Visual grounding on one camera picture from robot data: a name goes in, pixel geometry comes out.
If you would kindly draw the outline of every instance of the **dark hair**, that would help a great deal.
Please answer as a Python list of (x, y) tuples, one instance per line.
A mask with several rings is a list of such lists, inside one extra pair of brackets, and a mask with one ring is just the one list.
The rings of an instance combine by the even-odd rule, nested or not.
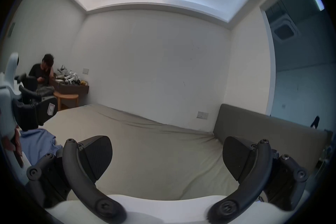
[(51, 54), (46, 54), (44, 55), (42, 61), (44, 61), (47, 66), (52, 67), (54, 64), (54, 56), (52, 56)]

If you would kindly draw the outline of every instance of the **ceiling air vent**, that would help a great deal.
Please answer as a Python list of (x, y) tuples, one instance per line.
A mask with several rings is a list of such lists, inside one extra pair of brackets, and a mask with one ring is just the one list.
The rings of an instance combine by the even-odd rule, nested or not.
[(287, 13), (272, 21), (269, 26), (271, 27), (273, 38), (280, 43), (300, 35), (298, 28)]

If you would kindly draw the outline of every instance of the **pile of robots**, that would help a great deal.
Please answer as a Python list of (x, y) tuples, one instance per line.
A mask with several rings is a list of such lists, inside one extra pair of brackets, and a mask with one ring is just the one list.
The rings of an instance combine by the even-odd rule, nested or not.
[(61, 68), (57, 69), (58, 72), (55, 72), (56, 81), (59, 83), (64, 83), (66, 85), (85, 85), (88, 83), (85, 80), (80, 80), (77, 73), (73, 71), (68, 71), (64, 65)]

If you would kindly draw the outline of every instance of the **white wall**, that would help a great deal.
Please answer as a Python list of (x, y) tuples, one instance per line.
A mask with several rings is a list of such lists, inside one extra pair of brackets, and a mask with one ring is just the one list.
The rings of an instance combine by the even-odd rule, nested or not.
[(318, 129), (336, 131), (336, 64), (276, 73), (271, 115)]
[[(229, 68), (230, 32), (176, 13), (120, 10), (89, 15), (70, 68), (91, 103), (165, 124), (212, 131)], [(198, 111), (209, 113), (197, 119)]]
[(273, 46), (268, 24), (254, 8), (231, 33), (231, 57), (224, 103), (266, 114), (271, 88)]
[(46, 53), (54, 55), (54, 67), (67, 65), (84, 18), (70, 0), (23, 0), (12, 20), (12, 35), (5, 37), (2, 46), (0, 71), (5, 70), (12, 52), (19, 53), (17, 74), (28, 73)]

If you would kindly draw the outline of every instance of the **bed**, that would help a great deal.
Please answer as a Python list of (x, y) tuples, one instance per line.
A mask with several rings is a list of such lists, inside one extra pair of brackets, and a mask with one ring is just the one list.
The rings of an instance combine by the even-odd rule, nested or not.
[[(238, 187), (224, 165), (223, 145), (212, 133), (160, 124), (103, 105), (62, 110), (43, 128), (62, 145), (67, 138), (110, 138), (112, 161), (96, 182), (106, 195), (184, 200), (229, 195)], [(68, 200), (75, 199), (71, 192)]]
[[(262, 138), (281, 154), (289, 154), (311, 173), (327, 142), (327, 133), (303, 125), (222, 104), (213, 133), (164, 125), (103, 105), (58, 112), (44, 124), (56, 136), (77, 142), (106, 135), (113, 148), (111, 164), (96, 182), (106, 195), (149, 200), (186, 200), (228, 196), (238, 182), (222, 159), (225, 138), (253, 142)], [(77, 197), (70, 192), (68, 200)]]

